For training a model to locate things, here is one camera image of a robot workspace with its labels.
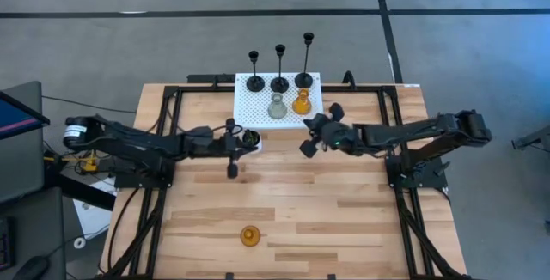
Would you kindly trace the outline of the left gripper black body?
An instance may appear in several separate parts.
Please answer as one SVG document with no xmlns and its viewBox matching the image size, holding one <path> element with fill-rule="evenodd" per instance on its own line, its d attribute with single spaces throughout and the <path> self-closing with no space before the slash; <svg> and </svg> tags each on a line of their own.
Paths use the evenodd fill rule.
<svg viewBox="0 0 550 280">
<path fill-rule="evenodd" d="M 224 133 L 213 141 L 216 145 L 217 153 L 221 157 L 227 157 L 229 159 L 229 164 L 227 166 L 227 177 L 229 179 L 235 179 L 238 176 L 237 160 L 239 158 L 239 153 L 237 144 L 239 142 L 239 137 L 235 134 L 236 127 L 237 125 L 234 119 L 227 119 L 223 127 Z"/>
</svg>

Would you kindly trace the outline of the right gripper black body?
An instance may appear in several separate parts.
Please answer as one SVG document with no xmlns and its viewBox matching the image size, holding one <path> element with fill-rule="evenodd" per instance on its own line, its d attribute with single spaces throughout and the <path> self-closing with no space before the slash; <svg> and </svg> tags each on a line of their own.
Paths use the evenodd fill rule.
<svg viewBox="0 0 550 280">
<path fill-rule="evenodd" d="M 322 128 L 318 128 L 317 134 L 310 134 L 309 140 L 304 140 L 300 151 L 308 158 L 312 158 L 317 152 L 317 145 L 321 143 L 324 150 L 339 150 L 348 155 L 359 156 L 358 135 L 348 125 L 340 123 L 345 113 L 342 106 L 333 103 L 329 107 L 330 122 Z"/>
</svg>

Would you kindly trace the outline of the amber ribbed glass candle holder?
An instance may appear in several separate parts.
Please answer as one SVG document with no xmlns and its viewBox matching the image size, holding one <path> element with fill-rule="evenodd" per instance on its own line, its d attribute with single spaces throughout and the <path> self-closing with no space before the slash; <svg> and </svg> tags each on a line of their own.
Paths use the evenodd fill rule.
<svg viewBox="0 0 550 280">
<path fill-rule="evenodd" d="M 311 102 L 309 100 L 309 90 L 300 88 L 297 92 L 297 97 L 292 103 L 292 109 L 296 114 L 306 115 L 311 111 Z"/>
<path fill-rule="evenodd" d="M 261 239 L 260 230 L 252 225 L 246 226 L 240 232 L 241 243 L 246 247 L 255 247 Z"/>
</svg>

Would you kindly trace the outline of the clear ribbed glass candle holder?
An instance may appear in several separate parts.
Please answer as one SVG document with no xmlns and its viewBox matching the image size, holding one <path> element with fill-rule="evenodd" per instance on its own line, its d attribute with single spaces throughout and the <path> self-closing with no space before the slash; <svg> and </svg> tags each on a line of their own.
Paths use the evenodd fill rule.
<svg viewBox="0 0 550 280">
<path fill-rule="evenodd" d="M 282 119 L 287 114 L 287 107 L 283 103 L 283 95 L 280 93 L 272 94 L 272 102 L 267 108 L 268 115 L 272 119 Z"/>
</svg>

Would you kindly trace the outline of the tall black candlestick holder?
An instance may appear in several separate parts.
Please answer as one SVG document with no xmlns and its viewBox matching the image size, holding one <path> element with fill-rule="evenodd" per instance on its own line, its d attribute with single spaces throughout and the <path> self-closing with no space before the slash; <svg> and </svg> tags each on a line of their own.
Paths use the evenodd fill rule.
<svg viewBox="0 0 550 280">
<path fill-rule="evenodd" d="M 304 44 L 306 46 L 304 66 L 302 72 L 296 75 L 295 84 L 298 88 L 310 88 L 313 84 L 312 76 L 307 72 L 307 66 L 309 61 L 309 47 L 313 42 L 315 35 L 311 32 L 307 32 L 303 35 Z"/>
</svg>

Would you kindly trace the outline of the medium black candlestick holder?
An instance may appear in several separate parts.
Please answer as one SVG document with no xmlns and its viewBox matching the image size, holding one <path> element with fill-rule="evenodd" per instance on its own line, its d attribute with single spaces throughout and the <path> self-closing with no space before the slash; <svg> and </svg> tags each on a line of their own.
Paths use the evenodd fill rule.
<svg viewBox="0 0 550 280">
<path fill-rule="evenodd" d="M 285 46 L 283 44 L 277 44 L 275 51 L 278 56 L 278 75 L 271 81 L 270 87 L 273 92 L 283 94 L 288 90 L 289 83 L 286 78 L 282 77 L 282 58 L 285 52 Z"/>
</svg>

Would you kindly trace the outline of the short black candlestick holder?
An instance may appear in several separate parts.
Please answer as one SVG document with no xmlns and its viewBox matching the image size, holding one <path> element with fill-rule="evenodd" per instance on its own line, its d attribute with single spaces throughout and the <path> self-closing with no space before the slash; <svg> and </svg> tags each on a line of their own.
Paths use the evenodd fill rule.
<svg viewBox="0 0 550 280">
<path fill-rule="evenodd" d="M 256 63 L 258 61 L 259 53 L 257 51 L 250 51 L 248 57 L 253 67 L 253 74 L 247 79 L 247 89 L 251 92 L 259 92 L 265 87 L 265 81 L 262 77 L 257 75 Z"/>
</svg>

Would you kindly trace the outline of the white pot with green plant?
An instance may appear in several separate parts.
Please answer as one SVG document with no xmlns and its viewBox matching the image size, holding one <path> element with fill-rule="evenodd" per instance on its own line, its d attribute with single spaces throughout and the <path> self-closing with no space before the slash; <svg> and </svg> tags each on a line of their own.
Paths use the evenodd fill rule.
<svg viewBox="0 0 550 280">
<path fill-rule="evenodd" d="M 248 148 L 254 148 L 254 152 L 258 153 L 262 149 L 261 135 L 257 131 L 245 130 L 248 133 L 247 140 L 243 141 L 248 145 Z"/>
</svg>

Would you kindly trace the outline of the white perforated metal shelf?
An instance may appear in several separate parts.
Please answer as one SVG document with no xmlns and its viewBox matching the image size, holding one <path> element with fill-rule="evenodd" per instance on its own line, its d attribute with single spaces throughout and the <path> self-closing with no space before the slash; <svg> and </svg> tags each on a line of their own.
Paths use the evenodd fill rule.
<svg viewBox="0 0 550 280">
<path fill-rule="evenodd" d="M 306 129 L 303 123 L 305 119 L 312 119 L 317 113 L 323 113 L 323 101 L 321 92 L 321 75 L 319 72 L 311 72 L 313 84 L 309 88 L 309 100 L 311 111 L 306 115 L 296 114 L 292 109 L 292 103 L 298 96 L 299 88 L 294 83 L 297 72 L 283 72 L 282 77 L 289 82 L 288 90 L 282 94 L 282 102 L 287 107 L 287 113 L 281 119 L 273 119 L 268 114 L 268 107 L 272 103 L 272 90 L 270 82 L 278 77 L 277 72 L 260 72 L 257 76 L 264 79 L 265 87 L 255 93 L 248 90 L 247 81 L 253 73 L 237 73 L 235 75 L 234 109 L 233 117 L 238 125 L 255 130 L 286 130 Z"/>
</svg>

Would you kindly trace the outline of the yellow clamp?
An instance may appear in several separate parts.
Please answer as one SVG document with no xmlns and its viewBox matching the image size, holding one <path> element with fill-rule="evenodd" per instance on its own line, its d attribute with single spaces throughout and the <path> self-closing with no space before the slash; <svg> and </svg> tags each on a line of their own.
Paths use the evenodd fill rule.
<svg viewBox="0 0 550 280">
<path fill-rule="evenodd" d="M 83 173 L 96 173 L 98 171 L 98 158 L 96 153 L 91 150 L 81 158 L 80 168 Z"/>
</svg>

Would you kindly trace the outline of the white paper sheet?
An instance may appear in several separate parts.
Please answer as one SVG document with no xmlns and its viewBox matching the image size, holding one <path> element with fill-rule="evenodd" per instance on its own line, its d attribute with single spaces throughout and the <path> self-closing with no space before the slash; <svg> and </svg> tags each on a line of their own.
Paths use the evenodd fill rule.
<svg viewBox="0 0 550 280">
<path fill-rule="evenodd" d="M 115 178 L 106 178 L 103 181 L 96 181 L 92 187 L 117 196 L 114 187 Z M 77 217 L 81 226 L 82 234 L 86 240 L 95 238 L 98 234 L 106 231 L 110 223 L 112 212 L 100 207 L 93 206 L 80 200 L 73 200 Z"/>
</svg>

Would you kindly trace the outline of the gray stand leg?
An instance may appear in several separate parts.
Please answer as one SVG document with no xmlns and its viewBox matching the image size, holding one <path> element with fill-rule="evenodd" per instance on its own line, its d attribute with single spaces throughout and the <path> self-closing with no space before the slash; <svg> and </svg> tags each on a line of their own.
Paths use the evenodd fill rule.
<svg viewBox="0 0 550 280">
<path fill-rule="evenodd" d="M 550 125 L 511 141 L 513 149 L 532 147 L 550 153 Z"/>
</svg>

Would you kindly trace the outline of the gray side desk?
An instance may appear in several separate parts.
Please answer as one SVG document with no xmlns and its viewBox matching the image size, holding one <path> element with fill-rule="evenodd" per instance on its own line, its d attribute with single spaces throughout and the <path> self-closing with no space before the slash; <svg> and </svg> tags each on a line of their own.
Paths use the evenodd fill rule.
<svg viewBox="0 0 550 280">
<path fill-rule="evenodd" d="M 40 82 L 0 91 L 45 116 Z M 0 271 L 0 280 L 12 280 L 33 256 L 50 261 L 40 280 L 65 280 L 62 193 L 46 185 L 43 128 L 0 140 L 0 217 L 15 224 L 15 264 Z"/>
</svg>

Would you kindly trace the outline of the monitor with blue screen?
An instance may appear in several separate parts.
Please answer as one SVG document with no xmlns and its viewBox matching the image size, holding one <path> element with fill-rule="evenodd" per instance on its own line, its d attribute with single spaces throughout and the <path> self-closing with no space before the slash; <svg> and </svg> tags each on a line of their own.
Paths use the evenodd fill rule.
<svg viewBox="0 0 550 280">
<path fill-rule="evenodd" d="M 0 91 L 0 140 L 48 126 L 50 119 Z"/>
</svg>

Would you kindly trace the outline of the black computer mouse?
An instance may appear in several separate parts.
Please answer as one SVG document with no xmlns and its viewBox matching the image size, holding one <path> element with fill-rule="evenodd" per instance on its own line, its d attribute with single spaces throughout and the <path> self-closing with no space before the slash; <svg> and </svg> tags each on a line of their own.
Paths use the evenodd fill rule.
<svg viewBox="0 0 550 280">
<path fill-rule="evenodd" d="M 22 265 L 12 280 L 40 280 L 49 267 L 50 261 L 47 256 L 33 256 Z"/>
</svg>

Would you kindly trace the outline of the black keyboard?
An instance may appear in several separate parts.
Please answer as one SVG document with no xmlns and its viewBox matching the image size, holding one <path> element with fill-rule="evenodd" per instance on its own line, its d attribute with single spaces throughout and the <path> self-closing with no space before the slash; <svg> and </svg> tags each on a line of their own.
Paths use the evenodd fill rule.
<svg viewBox="0 0 550 280">
<path fill-rule="evenodd" d="M 0 217 L 0 271 L 15 264 L 14 219 Z"/>
</svg>

